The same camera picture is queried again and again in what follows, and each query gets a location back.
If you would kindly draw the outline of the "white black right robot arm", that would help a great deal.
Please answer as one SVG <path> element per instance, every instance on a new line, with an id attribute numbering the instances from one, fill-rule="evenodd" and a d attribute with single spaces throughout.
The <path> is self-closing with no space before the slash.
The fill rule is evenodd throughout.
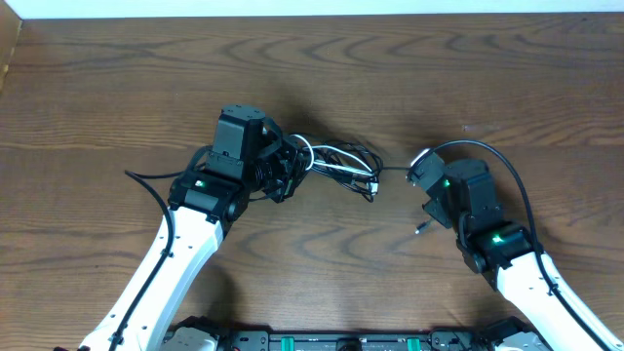
<path id="1" fill-rule="evenodd" d="M 423 209 L 456 233 L 466 265 L 529 320 L 487 330 L 495 350 L 620 350 L 618 339 L 566 283 L 530 231 L 505 217 L 486 162 L 446 163 L 423 150 L 407 179 L 429 196 Z"/>

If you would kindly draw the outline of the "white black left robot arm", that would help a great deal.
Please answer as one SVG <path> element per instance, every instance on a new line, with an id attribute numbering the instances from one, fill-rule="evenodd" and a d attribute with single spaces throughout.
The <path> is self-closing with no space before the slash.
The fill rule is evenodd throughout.
<path id="1" fill-rule="evenodd" d="M 281 203 L 314 164 L 311 144 L 248 105 L 224 106 L 211 144 L 174 174 L 163 220 L 129 284 L 82 350 L 157 350 L 190 286 L 255 192 Z"/>

